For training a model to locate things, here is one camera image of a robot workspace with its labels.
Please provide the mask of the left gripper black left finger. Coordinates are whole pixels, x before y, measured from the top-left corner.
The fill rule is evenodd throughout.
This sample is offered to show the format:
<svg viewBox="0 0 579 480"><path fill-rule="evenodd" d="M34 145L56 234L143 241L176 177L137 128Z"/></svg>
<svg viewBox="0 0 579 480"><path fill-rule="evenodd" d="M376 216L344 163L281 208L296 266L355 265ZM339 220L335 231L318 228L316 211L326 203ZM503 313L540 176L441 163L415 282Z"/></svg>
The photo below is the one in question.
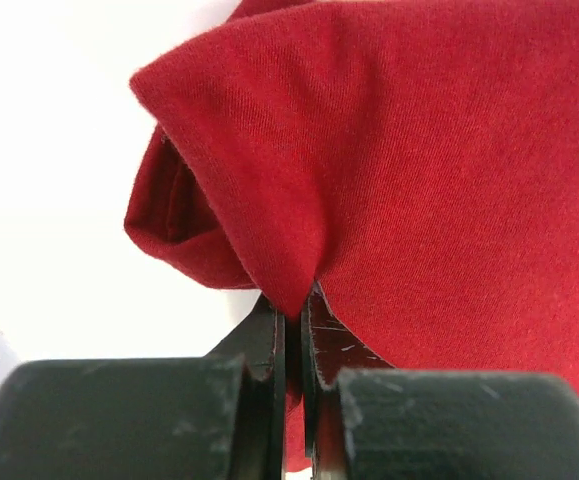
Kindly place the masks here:
<svg viewBox="0 0 579 480"><path fill-rule="evenodd" d="M0 479L280 479L285 319L267 299L207 355L43 360L0 387Z"/></svg>

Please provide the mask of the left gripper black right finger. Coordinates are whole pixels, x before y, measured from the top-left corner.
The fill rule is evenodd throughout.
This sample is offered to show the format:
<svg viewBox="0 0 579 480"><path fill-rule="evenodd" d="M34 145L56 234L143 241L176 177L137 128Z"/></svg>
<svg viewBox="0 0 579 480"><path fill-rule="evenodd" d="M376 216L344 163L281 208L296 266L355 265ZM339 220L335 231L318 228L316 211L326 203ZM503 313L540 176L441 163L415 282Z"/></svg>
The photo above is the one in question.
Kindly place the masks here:
<svg viewBox="0 0 579 480"><path fill-rule="evenodd" d="M314 289L301 313L317 479L579 479L579 398L545 374L390 365Z"/></svg>

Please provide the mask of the red t shirt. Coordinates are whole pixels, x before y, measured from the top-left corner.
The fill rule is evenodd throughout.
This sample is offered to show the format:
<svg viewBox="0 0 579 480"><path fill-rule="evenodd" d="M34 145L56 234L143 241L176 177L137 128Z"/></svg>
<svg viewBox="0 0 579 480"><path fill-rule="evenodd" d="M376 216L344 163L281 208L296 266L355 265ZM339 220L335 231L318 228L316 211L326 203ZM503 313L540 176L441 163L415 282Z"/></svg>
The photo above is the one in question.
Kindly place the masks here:
<svg viewBox="0 0 579 480"><path fill-rule="evenodd" d="M579 395L579 1L244 1L131 78L146 254L394 366Z"/></svg>

